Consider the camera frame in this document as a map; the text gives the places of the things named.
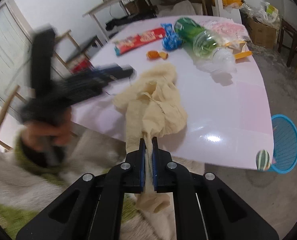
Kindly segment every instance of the blue snack package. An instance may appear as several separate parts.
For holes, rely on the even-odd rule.
[[[182,45],[182,40],[177,33],[173,31],[171,23],[161,23],[161,26],[165,29],[165,37],[162,39],[162,45],[166,50],[174,50]]]

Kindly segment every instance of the green plastic bottle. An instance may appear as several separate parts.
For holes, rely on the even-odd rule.
[[[193,46],[193,51],[198,57],[211,57],[218,46],[214,34],[191,18],[182,17],[178,19],[174,24],[174,31]]]

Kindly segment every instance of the red snack package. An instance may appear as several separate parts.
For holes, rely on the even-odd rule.
[[[120,56],[132,49],[138,48],[153,41],[160,40],[164,38],[164,36],[164,28],[157,28],[154,30],[146,31],[142,34],[130,36],[122,41],[115,41],[115,53],[117,56]]]
[[[73,69],[71,69],[71,73],[75,74],[92,66],[91,62],[88,59],[84,59],[79,62]]]

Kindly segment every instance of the glossy table surface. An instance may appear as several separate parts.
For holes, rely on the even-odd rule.
[[[204,24],[210,20],[228,19],[190,16]],[[95,55],[94,66],[117,63],[131,65],[137,76],[162,59],[149,61],[146,52],[162,51],[162,42],[155,41],[117,57],[112,41],[132,34],[174,23],[179,17],[156,18],[128,25]],[[210,75],[199,70],[185,49],[169,53],[166,60],[176,67],[176,86],[188,119],[187,127],[177,134],[159,138],[159,147],[173,156],[245,169],[256,169],[256,154],[265,149],[273,155],[271,115],[263,78],[252,56],[237,61],[236,73]],[[107,93],[73,107],[73,121],[89,129],[120,140],[125,139],[125,117],[112,99],[134,81],[124,80],[105,89]]]

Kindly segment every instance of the beige cloth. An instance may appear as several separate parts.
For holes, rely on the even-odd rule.
[[[138,196],[139,209],[157,213],[170,205],[167,194],[154,193],[152,185],[152,138],[177,133],[186,126],[187,114],[180,104],[174,83],[176,70],[172,64],[157,65],[140,78],[113,103],[126,112],[126,150],[138,150],[140,138],[146,144],[144,193]]]

